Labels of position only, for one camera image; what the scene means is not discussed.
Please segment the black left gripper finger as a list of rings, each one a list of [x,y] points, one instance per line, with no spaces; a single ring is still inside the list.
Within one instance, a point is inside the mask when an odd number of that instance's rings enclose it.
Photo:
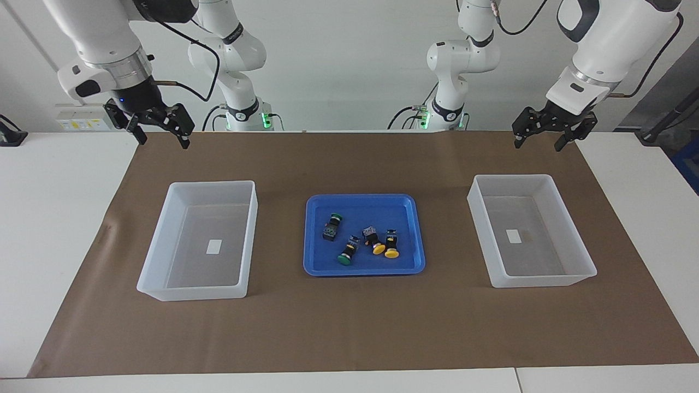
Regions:
[[[554,144],[557,152],[561,152],[567,144],[574,141],[583,141],[589,136],[597,124],[596,114],[587,114],[582,121],[574,126],[564,126],[561,136]]]
[[[521,114],[512,122],[514,146],[519,149],[526,139],[541,133],[540,113],[533,108],[524,108]]]

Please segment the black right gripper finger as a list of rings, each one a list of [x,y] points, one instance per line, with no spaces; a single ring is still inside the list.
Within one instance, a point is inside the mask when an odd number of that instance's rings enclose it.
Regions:
[[[177,137],[182,149],[190,146],[189,137],[194,131],[194,121],[182,104],[165,107],[164,129]]]
[[[132,134],[139,145],[145,145],[147,136],[139,124],[137,115],[128,117],[115,103],[105,103],[105,112],[116,129],[125,130]]]

